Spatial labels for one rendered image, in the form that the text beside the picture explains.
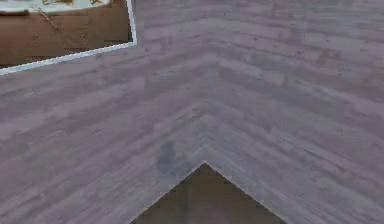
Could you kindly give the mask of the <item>white framed window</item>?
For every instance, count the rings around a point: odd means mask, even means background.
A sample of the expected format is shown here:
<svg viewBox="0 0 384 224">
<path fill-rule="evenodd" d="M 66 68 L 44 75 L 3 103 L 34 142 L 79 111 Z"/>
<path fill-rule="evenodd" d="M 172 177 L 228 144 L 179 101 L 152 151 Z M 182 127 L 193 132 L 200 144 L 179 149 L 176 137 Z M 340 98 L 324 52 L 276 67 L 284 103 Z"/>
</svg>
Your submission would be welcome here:
<svg viewBox="0 0 384 224">
<path fill-rule="evenodd" d="M 137 44 L 135 0 L 0 0 L 0 77 Z"/>
</svg>

